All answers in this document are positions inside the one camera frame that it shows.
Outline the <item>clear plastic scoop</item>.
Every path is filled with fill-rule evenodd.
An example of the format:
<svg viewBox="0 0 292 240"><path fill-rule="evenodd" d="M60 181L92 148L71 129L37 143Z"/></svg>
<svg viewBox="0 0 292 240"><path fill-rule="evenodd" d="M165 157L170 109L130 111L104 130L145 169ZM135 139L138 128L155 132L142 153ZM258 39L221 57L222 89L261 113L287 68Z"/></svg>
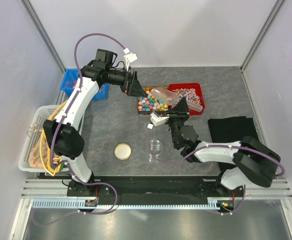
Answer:
<svg viewBox="0 0 292 240"><path fill-rule="evenodd" d="M150 94L156 99L170 106L176 105L182 99L182 97L179 97L176 93L162 87L153 88L150 91ZM195 110L197 112L201 112L203 110L203 106L201 104L191 102L187 99L186 103L188 104L188 107L192 110Z"/></svg>

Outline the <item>gold tin of star candies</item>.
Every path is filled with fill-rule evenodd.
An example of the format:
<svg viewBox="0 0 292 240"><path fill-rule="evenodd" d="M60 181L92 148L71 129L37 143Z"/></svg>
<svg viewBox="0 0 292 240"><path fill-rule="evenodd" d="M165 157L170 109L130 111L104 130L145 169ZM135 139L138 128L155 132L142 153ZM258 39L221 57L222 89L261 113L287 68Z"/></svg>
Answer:
<svg viewBox="0 0 292 240"><path fill-rule="evenodd" d="M157 112L159 115L169 110L169 105L151 95L150 91L154 86L144 86L143 90L147 93L147 97L140 96L137 98L137 113L141 116L150 115Z"/></svg>

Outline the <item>blue plastic bin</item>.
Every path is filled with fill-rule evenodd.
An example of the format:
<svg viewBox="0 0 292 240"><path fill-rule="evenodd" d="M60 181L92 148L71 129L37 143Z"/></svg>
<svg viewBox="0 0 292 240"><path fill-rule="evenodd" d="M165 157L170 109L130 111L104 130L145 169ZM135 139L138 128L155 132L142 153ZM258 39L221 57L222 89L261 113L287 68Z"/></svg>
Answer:
<svg viewBox="0 0 292 240"><path fill-rule="evenodd" d="M67 97L70 97L76 86L79 73L76 68L67 68L61 83L60 90L64 91ZM110 85L105 83L97 94L94 95L93 101L103 101L108 99Z"/></svg>

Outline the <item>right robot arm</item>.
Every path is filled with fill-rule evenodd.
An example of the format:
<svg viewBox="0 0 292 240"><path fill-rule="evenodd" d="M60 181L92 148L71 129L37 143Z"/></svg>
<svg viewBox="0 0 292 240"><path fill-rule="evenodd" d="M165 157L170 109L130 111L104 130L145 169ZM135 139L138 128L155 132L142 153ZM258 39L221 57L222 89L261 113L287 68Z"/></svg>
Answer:
<svg viewBox="0 0 292 240"><path fill-rule="evenodd" d="M229 165L221 171L219 181L215 184L215 191L221 197L248 183L268 188L275 177L284 174L279 155L253 137L246 136L230 143L200 141L193 126L186 125L189 107L184 98L167 111L166 117L173 147L180 151L184 160Z"/></svg>

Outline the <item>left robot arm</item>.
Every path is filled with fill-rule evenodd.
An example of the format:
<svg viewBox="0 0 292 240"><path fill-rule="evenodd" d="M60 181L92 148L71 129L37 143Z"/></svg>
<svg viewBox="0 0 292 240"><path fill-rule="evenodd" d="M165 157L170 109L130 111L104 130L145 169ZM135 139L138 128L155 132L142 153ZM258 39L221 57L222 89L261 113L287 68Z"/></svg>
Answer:
<svg viewBox="0 0 292 240"><path fill-rule="evenodd" d="M62 158L72 178L80 182L78 191L85 197L95 192L93 177L83 156L85 142L79 133L79 124L87 106L103 84L119 86L121 91L132 97L145 97L137 79L137 72L130 63L137 55L124 49L123 69L115 69L112 51L98 49L95 59L79 70L77 84L67 103L53 120L46 120L43 129L52 155Z"/></svg>

